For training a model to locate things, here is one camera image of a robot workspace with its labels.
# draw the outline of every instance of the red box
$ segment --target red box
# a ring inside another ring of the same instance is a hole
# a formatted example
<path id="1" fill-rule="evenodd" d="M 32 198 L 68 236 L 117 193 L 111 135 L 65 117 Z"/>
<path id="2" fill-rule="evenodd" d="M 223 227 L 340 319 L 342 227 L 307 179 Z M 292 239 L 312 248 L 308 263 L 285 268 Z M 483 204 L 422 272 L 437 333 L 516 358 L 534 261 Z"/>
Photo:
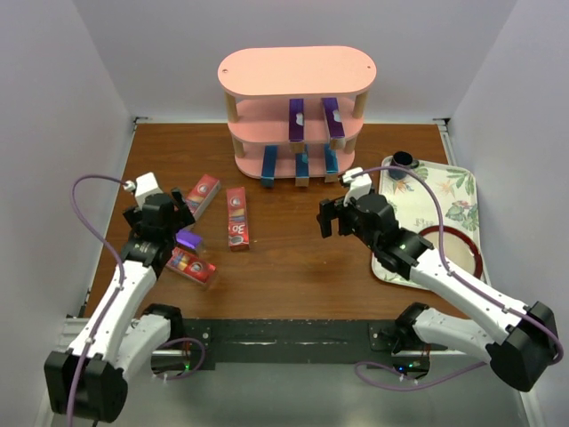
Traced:
<path id="1" fill-rule="evenodd" d="M 220 180 L 205 174 L 186 197 L 186 205 L 196 221 L 221 188 Z"/>
<path id="2" fill-rule="evenodd" d="M 172 258 L 170 258 L 166 267 L 199 283 L 203 287 L 208 287 L 217 273 L 217 268 L 213 264 L 178 247 L 174 247 Z"/>
<path id="3" fill-rule="evenodd" d="M 245 188 L 228 189 L 229 249 L 242 251 L 249 249 L 249 229 L 247 227 L 247 204 Z"/>

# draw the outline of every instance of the purple block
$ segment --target purple block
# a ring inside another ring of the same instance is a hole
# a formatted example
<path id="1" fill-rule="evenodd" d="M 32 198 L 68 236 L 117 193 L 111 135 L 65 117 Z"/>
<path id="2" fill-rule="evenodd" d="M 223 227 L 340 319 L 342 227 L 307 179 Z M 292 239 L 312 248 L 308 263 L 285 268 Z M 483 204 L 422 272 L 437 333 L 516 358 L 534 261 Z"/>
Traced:
<path id="1" fill-rule="evenodd" d="M 340 140 L 346 137 L 344 126 L 341 124 L 340 108 L 336 98 L 323 98 L 324 116 L 328 134 L 331 140 Z"/>
<path id="2" fill-rule="evenodd" d="M 292 99 L 288 103 L 288 141 L 304 141 L 304 100 Z"/>
<path id="3" fill-rule="evenodd" d="M 178 231 L 176 241 L 178 245 L 182 245 L 196 254 L 202 249 L 202 238 L 188 230 Z"/>

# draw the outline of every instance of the shelf top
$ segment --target shelf top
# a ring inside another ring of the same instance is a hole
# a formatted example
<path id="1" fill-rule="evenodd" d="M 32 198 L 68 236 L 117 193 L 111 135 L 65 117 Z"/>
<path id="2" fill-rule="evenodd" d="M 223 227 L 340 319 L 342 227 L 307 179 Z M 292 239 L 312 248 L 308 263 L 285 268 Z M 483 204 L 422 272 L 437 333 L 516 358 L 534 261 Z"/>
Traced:
<path id="1" fill-rule="evenodd" d="M 239 98 L 308 98 L 365 92 L 377 69 L 362 51 L 347 46 L 243 49 L 223 60 L 217 75 Z"/>

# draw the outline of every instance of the wire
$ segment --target wire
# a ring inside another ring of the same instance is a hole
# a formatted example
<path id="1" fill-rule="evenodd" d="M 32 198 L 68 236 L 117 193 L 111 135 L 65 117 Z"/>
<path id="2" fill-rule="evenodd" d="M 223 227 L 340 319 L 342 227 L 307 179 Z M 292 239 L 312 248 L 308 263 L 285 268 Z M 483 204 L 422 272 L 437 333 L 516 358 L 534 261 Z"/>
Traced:
<path id="1" fill-rule="evenodd" d="M 119 270 L 119 278 L 118 283 L 122 285 L 124 282 L 124 266 L 123 262 L 121 261 L 121 257 L 119 256 L 118 252 L 115 248 L 89 223 L 89 221 L 84 217 L 77 205 L 75 190 L 77 184 L 81 181 L 89 180 L 89 179 L 100 179 L 106 181 L 112 181 L 119 184 L 125 185 L 126 182 L 119 180 L 118 178 L 113 178 L 112 176 L 107 175 L 99 175 L 99 174 L 88 174 L 78 178 L 74 183 L 73 187 L 71 188 L 71 207 L 73 208 L 73 212 L 79 218 L 79 221 L 83 223 L 83 225 L 111 252 L 113 258 L 115 258 L 116 264 L 118 265 Z M 77 385 L 79 384 L 79 378 L 81 377 L 81 371 L 83 370 L 83 365 L 85 359 L 87 358 L 87 353 L 89 352 L 89 348 L 91 347 L 91 343 L 94 341 L 94 337 L 97 334 L 97 330 L 99 329 L 100 324 L 102 323 L 105 315 L 107 314 L 110 306 L 118 297 L 119 288 L 115 288 L 115 291 L 111 294 L 110 298 L 108 298 L 107 303 L 100 311 L 100 315 L 95 320 L 91 332 L 89 333 L 89 339 L 85 343 L 83 351 L 81 352 L 81 356 L 79 356 L 79 360 L 77 361 L 77 366 L 75 368 L 75 373 L 73 373 L 73 379 L 71 380 L 71 386 L 69 388 L 69 396 L 68 396 L 68 405 L 67 405 L 67 424 L 68 427 L 73 427 L 73 412 L 75 410 L 75 397 L 77 394 Z"/>
<path id="2" fill-rule="evenodd" d="M 429 383 L 421 383 L 421 384 L 415 385 L 413 387 L 398 387 L 396 385 L 382 384 L 382 383 L 379 383 L 377 381 L 370 380 L 369 378 L 364 376 L 361 372 L 359 372 L 358 368 L 361 366 L 379 367 L 381 369 L 385 369 L 386 371 L 390 371 L 390 373 L 392 373 L 392 374 L 399 375 L 400 377 L 404 378 L 406 381 L 414 381 L 413 378 L 401 375 L 401 373 L 398 372 L 397 370 L 393 369 L 392 367 L 388 367 L 387 365 L 382 365 L 381 363 L 370 362 L 370 361 L 357 362 L 354 365 L 354 370 L 356 371 L 356 375 L 360 380 L 362 380 L 364 383 L 368 383 L 368 384 L 372 385 L 373 387 L 378 387 L 380 389 L 387 390 L 387 391 L 419 391 L 419 390 L 428 389 L 429 387 L 432 387 L 434 385 L 438 385 L 440 383 L 444 383 L 445 381 L 451 380 L 451 379 L 453 379 L 459 375 L 466 374 L 467 372 L 470 372 L 474 369 L 478 369 L 479 367 L 483 367 L 484 365 L 485 365 L 485 362 L 477 362 L 474 365 L 464 367 L 463 369 L 459 369 L 458 371 L 453 372 L 449 375 L 441 376 L 440 378 L 437 378 L 436 380 L 433 380 Z"/>
<path id="3" fill-rule="evenodd" d="M 547 329 L 544 325 L 542 325 L 540 322 L 538 322 L 537 320 L 535 320 L 534 318 L 528 316 L 527 314 L 521 313 L 518 310 L 512 309 L 510 307 L 506 307 L 506 305 L 499 301 L 496 300 L 495 298 L 493 298 L 490 295 L 487 295 L 484 291 L 482 291 L 481 289 L 478 289 L 476 286 L 471 285 L 468 280 L 462 278 L 461 276 L 459 276 L 456 272 L 451 270 L 451 266 L 449 265 L 448 261 L 446 260 L 445 257 L 445 249 L 444 249 L 444 242 L 445 242 L 445 225 L 444 225 L 444 217 L 443 217 L 443 211 L 441 209 L 441 205 L 438 203 L 437 200 L 437 196 L 435 195 L 435 192 L 432 190 L 431 187 L 429 187 L 429 185 L 427 185 L 427 183 L 414 171 L 410 170 L 410 169 L 405 169 L 403 167 L 399 167 L 399 166 L 376 166 L 376 167 L 372 167 L 370 169 L 366 169 L 362 172 L 358 172 L 358 173 L 354 173 L 352 175 L 352 178 L 356 178 L 358 176 L 361 175 L 365 175 L 367 173 L 372 173 L 372 172 L 376 172 L 376 171 L 387 171 L 387 170 L 393 170 L 393 171 L 399 171 L 399 172 L 405 172 L 406 174 L 410 175 L 411 177 L 413 177 L 416 181 L 419 182 L 420 185 L 422 185 L 422 187 L 429 193 L 430 197 L 433 199 L 433 203 L 435 204 L 435 208 L 437 209 L 437 216 L 438 216 L 438 252 L 440 254 L 440 258 L 441 258 L 441 263 L 442 265 L 445 267 L 445 270 L 448 272 L 448 274 L 455 278 L 458 282 L 460 282 L 462 285 L 464 285 L 465 287 L 467 287 L 469 290 L 471 290 L 472 292 L 474 292 L 475 294 L 483 297 L 484 299 L 486 299 L 488 302 L 491 302 L 492 304 L 496 305 L 497 307 L 499 307 L 501 310 L 506 310 L 507 312 L 510 312 L 512 314 L 515 314 L 516 316 L 522 318 L 523 320 L 525 320 L 526 322 L 532 324 L 533 326 L 537 327 L 540 331 L 542 331 L 555 345 L 556 349 L 557 349 L 557 355 L 553 358 L 553 360 L 551 361 L 551 365 L 555 365 L 556 363 L 559 363 L 561 361 L 561 359 L 563 358 L 563 356 L 565 355 L 565 351 L 563 348 L 563 344 L 561 343 L 561 341 L 559 341 L 559 338 L 556 337 L 556 335 L 551 332 L 549 329 Z M 361 365 L 371 365 L 371 366 L 376 366 L 379 364 L 375 364 L 375 362 L 359 362 L 358 364 L 356 364 L 356 375 L 362 379 L 362 381 L 365 381 L 366 383 L 369 383 L 371 385 L 374 385 L 376 387 L 380 387 L 380 388 L 385 388 L 385 387 L 390 387 L 390 386 L 381 386 L 379 383 L 373 381 L 373 380 L 369 380 L 367 378 L 365 378 L 362 374 L 360 374 L 357 370 L 358 366 Z M 466 372 L 468 372 L 469 370 L 472 370 L 476 367 L 480 367 L 482 366 L 479 363 L 476 363 L 475 365 L 472 365 L 470 368 L 471 369 L 461 369 L 459 371 L 457 371 L 455 373 L 455 375 L 447 375 L 439 380 L 435 380 L 434 382 L 425 384 L 428 385 L 429 387 L 436 385 L 436 384 L 440 384 L 444 381 L 450 380 L 451 378 L 454 378 L 458 375 L 462 375 Z M 417 390 L 418 387 L 413 387 L 410 389 L 401 389 L 401 388 L 397 388 L 395 387 L 396 390 L 393 391 L 414 391 Z"/>
<path id="4" fill-rule="evenodd" d="M 199 347 L 199 350 L 200 350 L 199 361 L 196 363 L 196 365 L 192 369 L 185 371 L 179 375 L 175 375 L 175 376 L 168 376 L 167 374 L 164 374 L 162 376 L 157 375 L 158 378 L 163 378 L 166 381 L 181 380 L 184 378 L 188 378 L 190 375 L 194 374 L 203 365 L 204 360 L 205 360 L 205 346 L 201 341 L 197 340 L 196 338 L 189 338 L 189 337 L 178 338 L 176 340 L 171 340 L 169 342 L 165 342 L 164 344 L 162 344 L 158 348 L 159 349 L 166 349 L 166 348 L 171 347 L 174 344 L 178 344 L 180 342 L 192 342 L 194 344 L 197 344 L 197 346 Z"/>

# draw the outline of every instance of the blue block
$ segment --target blue block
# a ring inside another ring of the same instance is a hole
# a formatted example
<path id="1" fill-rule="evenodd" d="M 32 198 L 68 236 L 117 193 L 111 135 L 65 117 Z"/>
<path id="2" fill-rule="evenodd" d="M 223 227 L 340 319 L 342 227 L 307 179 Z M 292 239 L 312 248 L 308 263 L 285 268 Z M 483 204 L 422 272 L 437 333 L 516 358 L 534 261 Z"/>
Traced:
<path id="1" fill-rule="evenodd" d="M 338 158 L 336 152 L 330 148 L 330 144 L 324 144 L 324 160 L 326 165 L 326 182 L 338 179 Z"/>
<path id="2" fill-rule="evenodd" d="M 294 155 L 296 160 L 296 185 L 307 187 L 309 185 L 309 149 L 304 148 L 303 153 Z"/>
<path id="3" fill-rule="evenodd" d="M 275 167 L 276 167 L 276 153 L 278 151 L 277 145 L 266 145 L 265 155 L 263 156 L 263 168 L 260 173 L 260 185 L 263 187 L 275 186 Z"/>

